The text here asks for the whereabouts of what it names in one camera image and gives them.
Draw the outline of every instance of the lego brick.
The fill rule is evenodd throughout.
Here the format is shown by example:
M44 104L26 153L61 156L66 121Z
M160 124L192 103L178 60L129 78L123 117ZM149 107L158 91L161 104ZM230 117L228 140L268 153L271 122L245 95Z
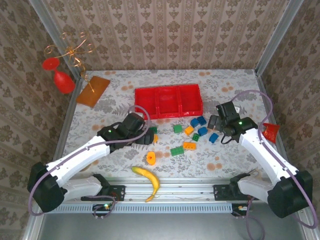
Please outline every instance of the lego brick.
M192 134L194 131L194 128L192 126L188 126L185 130L184 130L184 133L187 134L188 136L190 134Z
M209 137L209 142L215 143L215 141L218 139L219 135L216 133L212 133L212 135Z
M196 144L194 142L183 142L183 148L188 149L188 150L195 150L196 149Z
M182 133L182 126L180 124L177 124L177 125L174 125L173 126L173 131L175 134L178 134L178 133Z
M156 164L156 154L153 151L148 152L146 155L146 161L151 166Z
M208 133L208 129L204 126L199 128L198 134L202 137L203 135L206 135Z
M198 125L199 125L198 119L196 119L196 118L192 119L192 120L190 121L190 125L191 125L193 128L195 128L196 126L198 126Z
M158 133L158 130L157 130L156 126L152 126L152 127L149 127L149 128L152 129L155 134Z
M198 142L200 135L198 133L193 134L192 140Z
M158 139L159 139L158 135L155 134L153 137L153 142L156 144L158 142Z
M182 146L178 146L176 148L172 148L170 149L171 155L172 156L176 156L176 155L180 155L180 154L184 154L184 148Z
M207 124L207 121L205 120L204 116L197 117L197 120L199 121L200 126L203 126L203 125Z

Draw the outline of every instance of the red tray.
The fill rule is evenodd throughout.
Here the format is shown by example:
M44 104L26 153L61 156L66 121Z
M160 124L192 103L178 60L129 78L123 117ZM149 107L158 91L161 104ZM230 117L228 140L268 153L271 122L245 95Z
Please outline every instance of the red tray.
M198 84L136 88L134 97L135 104L145 108L151 119L203 114L203 102Z

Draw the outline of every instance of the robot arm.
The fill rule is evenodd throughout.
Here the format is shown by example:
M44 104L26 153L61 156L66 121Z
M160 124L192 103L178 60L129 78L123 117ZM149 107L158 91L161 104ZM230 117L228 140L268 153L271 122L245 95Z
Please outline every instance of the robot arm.
M272 153L284 163L285 167L282 167L261 144L257 124L249 117L240 119L231 101L217 105L216 107L218 116L212 115L210 117L208 128L213 129L215 127L216 130L223 132L224 137L222 141L225 137L230 137L229 141L234 140L245 147L270 178L270 182L266 182L256 179L249 174L240 174L233 178L237 181L236 189L234 182L231 182L229 185L231 191L234 191L233 195L240 192L264 201L269 204L272 211L280 218L284 218L307 207L307 201L293 179L289 176L287 170L290 170L295 175L310 199L312 199L312 176L307 171L299 172L262 137L262 141Z
M43 165L36 163L31 168L27 189L29 192L33 189L36 182L47 172L52 171L36 188L33 198L44 213L57 208L62 202L77 199L84 196L105 195L105 189L110 185L99 174L95 174L85 179L70 180L76 173L80 172L86 166L97 159L100 159L114 151L121 149L132 143L149 145L154 140L154 132L148 129L146 134L142 128L145 125L144 119L136 113L129 113L123 122L116 122L110 126L103 127L97 136L94 136L86 144L60 158L56 161ZM79 150L86 149L76 156L60 165L63 160L73 156Z

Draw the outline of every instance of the red object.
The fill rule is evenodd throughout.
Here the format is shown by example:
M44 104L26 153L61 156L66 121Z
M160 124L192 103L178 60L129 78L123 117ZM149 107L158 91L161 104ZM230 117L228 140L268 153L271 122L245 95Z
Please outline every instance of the red object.
M272 143L276 143L276 137L278 130L280 128L279 125L271 124L271 123L264 123L263 126L266 127L266 129L262 132L263 136L269 140Z
M56 57L50 57L42 63L42 68L47 71L55 70L60 64L60 61Z
M60 61L56 57L51 57L46 60L44 60L42 64L42 68L47 71L54 71L54 83L56 87L59 89L59 91L63 94L69 94L71 93L75 87L76 84L72 81L71 77L62 72L57 71L57 67L59 66Z
M55 70L53 79L56 87L63 94L71 93L76 87L74 81L72 81L71 77L65 72Z
M135 89L135 104L147 110L151 119L201 116L203 102L198 84Z

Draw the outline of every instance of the banana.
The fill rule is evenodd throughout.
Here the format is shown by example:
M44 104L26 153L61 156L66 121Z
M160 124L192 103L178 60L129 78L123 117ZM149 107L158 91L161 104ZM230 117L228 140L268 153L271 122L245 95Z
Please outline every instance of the banana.
M150 172L150 171L148 171L148 170L146 170L144 168L138 167L138 166L133 166L132 167L132 171L135 174L142 175L142 176L148 178L151 181L152 186L153 186L153 193L152 193L152 195L150 197L148 197L145 200L145 202L147 203L147 202L151 201L155 197L155 194L157 193L158 189L160 188L159 179L152 172Z

